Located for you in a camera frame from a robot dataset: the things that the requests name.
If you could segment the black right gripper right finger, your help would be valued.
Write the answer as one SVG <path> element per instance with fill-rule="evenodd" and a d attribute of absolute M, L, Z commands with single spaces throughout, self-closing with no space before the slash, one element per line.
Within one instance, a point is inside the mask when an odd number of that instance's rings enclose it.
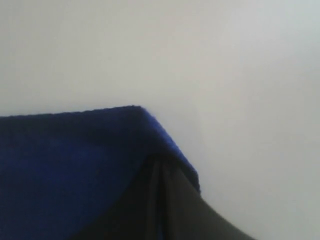
<path fill-rule="evenodd" d="M 162 232 L 164 240 L 252 240 L 213 210 L 182 170 L 161 166 Z"/>

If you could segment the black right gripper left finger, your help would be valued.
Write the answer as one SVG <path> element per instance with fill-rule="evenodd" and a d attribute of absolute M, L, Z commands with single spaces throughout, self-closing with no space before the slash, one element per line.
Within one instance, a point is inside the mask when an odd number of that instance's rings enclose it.
<path fill-rule="evenodd" d="M 162 164 L 150 156 L 120 198 L 72 239 L 161 240 L 162 210 Z"/>

